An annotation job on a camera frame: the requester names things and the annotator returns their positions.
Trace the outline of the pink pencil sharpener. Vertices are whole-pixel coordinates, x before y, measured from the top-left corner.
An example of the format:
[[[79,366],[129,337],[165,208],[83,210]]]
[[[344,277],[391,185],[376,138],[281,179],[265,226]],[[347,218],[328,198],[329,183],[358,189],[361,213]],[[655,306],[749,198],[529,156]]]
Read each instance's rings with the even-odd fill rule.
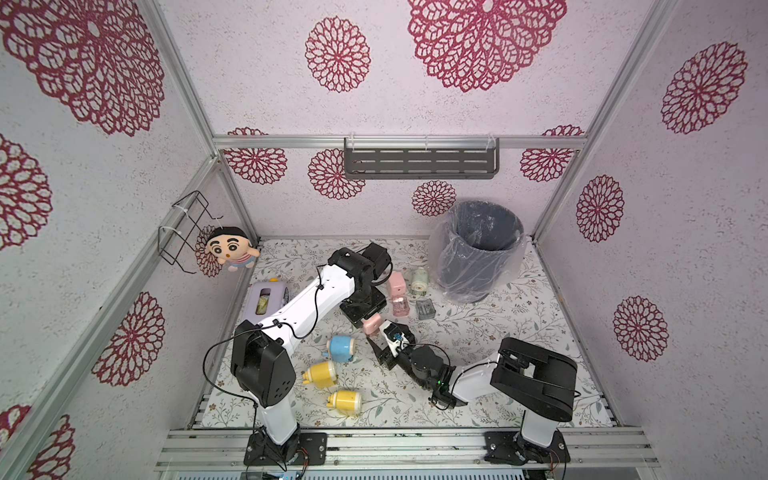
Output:
[[[394,271],[387,281],[388,290],[391,298],[406,297],[408,293],[406,280],[399,271]]]
[[[362,321],[362,330],[367,337],[375,337],[380,333],[380,328],[384,322],[385,319],[376,313]]]

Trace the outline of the pink sharpener shavings tray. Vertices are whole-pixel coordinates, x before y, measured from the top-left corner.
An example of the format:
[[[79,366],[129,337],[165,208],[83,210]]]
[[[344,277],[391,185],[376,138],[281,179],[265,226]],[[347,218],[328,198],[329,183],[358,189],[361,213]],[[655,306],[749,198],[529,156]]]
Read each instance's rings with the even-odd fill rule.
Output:
[[[393,315],[397,318],[408,317],[410,314],[410,305],[408,299],[404,296],[392,299]]]

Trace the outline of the clear sharpener shavings tray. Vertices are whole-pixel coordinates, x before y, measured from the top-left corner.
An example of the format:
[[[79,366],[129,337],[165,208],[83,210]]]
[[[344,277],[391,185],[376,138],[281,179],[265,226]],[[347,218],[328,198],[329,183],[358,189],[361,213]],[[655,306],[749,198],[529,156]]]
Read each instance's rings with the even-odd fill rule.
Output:
[[[432,320],[436,317],[436,309],[431,299],[419,299],[415,301],[417,317],[420,321]]]

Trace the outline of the green pencil sharpener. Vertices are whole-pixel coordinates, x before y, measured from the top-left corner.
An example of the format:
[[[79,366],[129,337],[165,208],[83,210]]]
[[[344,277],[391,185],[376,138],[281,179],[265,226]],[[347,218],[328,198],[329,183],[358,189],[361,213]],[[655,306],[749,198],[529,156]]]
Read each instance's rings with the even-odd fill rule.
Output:
[[[415,296],[425,296],[429,288],[429,274],[424,267],[417,267],[411,272],[410,292]]]

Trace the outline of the blue pencil sharpener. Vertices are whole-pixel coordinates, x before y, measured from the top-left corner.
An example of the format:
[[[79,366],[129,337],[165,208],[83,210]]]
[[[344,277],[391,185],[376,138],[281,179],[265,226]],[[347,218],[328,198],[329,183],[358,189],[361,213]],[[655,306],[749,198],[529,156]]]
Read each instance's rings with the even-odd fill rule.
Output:
[[[333,362],[349,363],[355,356],[356,340],[350,336],[333,336],[327,342],[327,349]]]

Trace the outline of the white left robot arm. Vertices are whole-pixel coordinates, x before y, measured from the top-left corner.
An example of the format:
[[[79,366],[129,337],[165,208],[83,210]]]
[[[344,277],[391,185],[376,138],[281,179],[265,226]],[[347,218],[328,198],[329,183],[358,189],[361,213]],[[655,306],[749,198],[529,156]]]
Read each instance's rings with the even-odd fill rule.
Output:
[[[392,271],[387,249],[377,243],[360,250],[341,248],[316,268],[317,277],[286,305],[264,319],[244,320],[236,327],[228,339],[231,375],[254,402],[263,436],[273,445],[287,445],[299,429],[289,400],[296,382],[292,363],[296,348],[335,309],[358,328],[374,319],[386,306],[379,286]]]

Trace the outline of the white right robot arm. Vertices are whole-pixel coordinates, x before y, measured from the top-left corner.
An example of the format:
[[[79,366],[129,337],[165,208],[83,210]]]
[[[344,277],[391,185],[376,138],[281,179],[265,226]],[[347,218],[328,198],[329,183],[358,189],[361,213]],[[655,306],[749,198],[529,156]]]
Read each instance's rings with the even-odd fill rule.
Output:
[[[417,342],[404,324],[386,321],[375,336],[386,342],[381,347],[367,339],[379,364],[400,367],[438,408],[465,406],[495,392],[522,405],[517,443],[524,447],[551,446],[559,426],[572,420],[578,365],[568,356],[506,337],[487,359],[457,366],[443,348]]]

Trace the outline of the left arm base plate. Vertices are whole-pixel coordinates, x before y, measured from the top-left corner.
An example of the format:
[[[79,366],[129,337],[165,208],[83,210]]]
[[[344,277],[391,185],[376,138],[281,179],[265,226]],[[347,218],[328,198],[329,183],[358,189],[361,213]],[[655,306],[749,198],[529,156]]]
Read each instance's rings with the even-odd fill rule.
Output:
[[[246,467],[318,466],[326,461],[326,433],[302,432],[298,429],[278,445],[260,428],[249,436],[243,464]]]

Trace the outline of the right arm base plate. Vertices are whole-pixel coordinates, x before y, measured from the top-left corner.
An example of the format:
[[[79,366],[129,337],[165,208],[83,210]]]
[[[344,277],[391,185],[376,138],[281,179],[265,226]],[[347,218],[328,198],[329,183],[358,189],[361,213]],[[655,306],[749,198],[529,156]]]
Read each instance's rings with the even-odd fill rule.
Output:
[[[486,454],[491,464],[523,466],[537,464],[567,464],[571,456],[562,432],[557,429],[547,446],[524,440],[519,430],[487,431],[484,434]]]

